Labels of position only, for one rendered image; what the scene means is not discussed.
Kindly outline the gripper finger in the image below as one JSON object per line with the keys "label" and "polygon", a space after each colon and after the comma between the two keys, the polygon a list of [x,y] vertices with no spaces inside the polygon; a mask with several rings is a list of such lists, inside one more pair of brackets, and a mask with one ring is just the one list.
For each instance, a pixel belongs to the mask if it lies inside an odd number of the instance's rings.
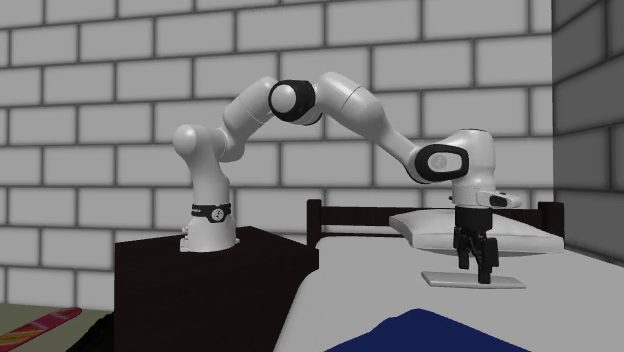
{"label": "gripper finger", "polygon": [[496,238],[479,237],[475,247],[478,264],[478,282],[490,284],[492,268],[499,266],[499,251]]}
{"label": "gripper finger", "polygon": [[473,231],[460,226],[454,228],[453,247],[457,252],[458,266],[460,269],[469,269],[469,255],[475,248],[476,242],[477,235]]}

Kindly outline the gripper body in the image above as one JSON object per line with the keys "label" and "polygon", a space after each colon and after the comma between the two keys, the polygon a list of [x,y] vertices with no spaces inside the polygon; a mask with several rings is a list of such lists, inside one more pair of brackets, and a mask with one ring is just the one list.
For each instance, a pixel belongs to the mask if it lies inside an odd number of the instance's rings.
{"label": "gripper body", "polygon": [[482,243],[486,233],[493,227],[491,208],[455,208],[454,243],[460,244],[471,240]]}

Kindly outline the flat white tablet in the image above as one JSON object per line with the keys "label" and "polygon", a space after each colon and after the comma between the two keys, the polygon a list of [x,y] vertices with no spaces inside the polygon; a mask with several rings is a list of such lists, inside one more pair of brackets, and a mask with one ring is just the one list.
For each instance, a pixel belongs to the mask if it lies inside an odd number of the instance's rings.
{"label": "flat white tablet", "polygon": [[507,276],[492,275],[489,283],[480,283],[478,275],[474,273],[422,271],[421,276],[431,287],[469,289],[525,289],[527,287],[518,279]]}

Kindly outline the white pillow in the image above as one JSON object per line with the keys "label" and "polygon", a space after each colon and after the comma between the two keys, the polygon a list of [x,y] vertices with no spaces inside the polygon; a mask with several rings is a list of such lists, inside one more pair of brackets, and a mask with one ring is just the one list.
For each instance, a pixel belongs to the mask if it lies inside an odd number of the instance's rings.
{"label": "white pillow", "polygon": [[[389,226],[414,248],[455,256],[454,217],[450,209],[418,210],[391,216]],[[500,215],[493,216],[487,237],[497,239],[500,257],[564,251],[563,238]]]}

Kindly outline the dark blue blanket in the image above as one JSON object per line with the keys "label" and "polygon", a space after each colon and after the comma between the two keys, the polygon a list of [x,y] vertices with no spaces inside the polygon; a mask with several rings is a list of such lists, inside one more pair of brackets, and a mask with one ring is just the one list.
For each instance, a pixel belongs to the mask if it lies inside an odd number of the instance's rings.
{"label": "dark blue blanket", "polygon": [[437,313],[412,309],[325,352],[529,352]]}

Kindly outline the bed with dark headboard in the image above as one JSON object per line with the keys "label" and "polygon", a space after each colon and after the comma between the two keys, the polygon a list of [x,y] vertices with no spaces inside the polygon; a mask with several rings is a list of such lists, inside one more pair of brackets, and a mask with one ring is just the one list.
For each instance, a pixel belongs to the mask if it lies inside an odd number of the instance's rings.
{"label": "bed with dark headboard", "polygon": [[429,286],[452,256],[386,234],[324,233],[324,225],[385,225],[393,207],[307,204],[319,268],[300,285],[275,352],[325,352],[414,308],[438,313],[531,352],[624,352],[624,268],[570,251],[504,258],[524,289]]}

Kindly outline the dark robot stand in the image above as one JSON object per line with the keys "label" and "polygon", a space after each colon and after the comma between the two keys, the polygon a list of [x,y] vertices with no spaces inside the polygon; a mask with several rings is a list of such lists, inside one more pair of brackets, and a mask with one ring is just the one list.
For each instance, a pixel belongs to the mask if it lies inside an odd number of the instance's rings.
{"label": "dark robot stand", "polygon": [[115,246],[114,352],[273,352],[316,248],[237,229],[232,248],[181,252],[180,236]]}

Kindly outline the red flat board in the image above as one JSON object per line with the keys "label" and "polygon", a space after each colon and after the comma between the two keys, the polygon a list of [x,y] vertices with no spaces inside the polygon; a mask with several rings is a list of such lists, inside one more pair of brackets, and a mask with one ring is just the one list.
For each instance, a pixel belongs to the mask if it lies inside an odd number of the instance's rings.
{"label": "red flat board", "polygon": [[81,313],[82,309],[79,307],[59,309],[4,333],[0,335],[0,352],[10,352],[34,338],[74,319]]}

